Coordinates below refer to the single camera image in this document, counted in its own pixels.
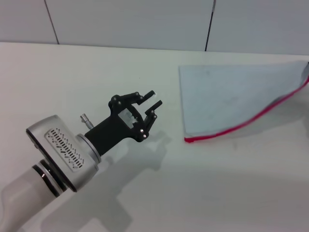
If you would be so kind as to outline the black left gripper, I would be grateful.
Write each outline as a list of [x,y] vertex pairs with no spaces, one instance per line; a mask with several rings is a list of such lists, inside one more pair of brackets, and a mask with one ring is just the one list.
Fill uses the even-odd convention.
[[111,114],[101,123],[97,124],[84,136],[94,146],[100,155],[104,155],[125,138],[132,138],[142,142],[149,136],[149,131],[157,119],[156,109],[162,105],[159,100],[145,112],[145,118],[132,105],[141,105],[150,99],[155,92],[151,90],[142,96],[139,92],[126,95],[114,95],[109,101]]

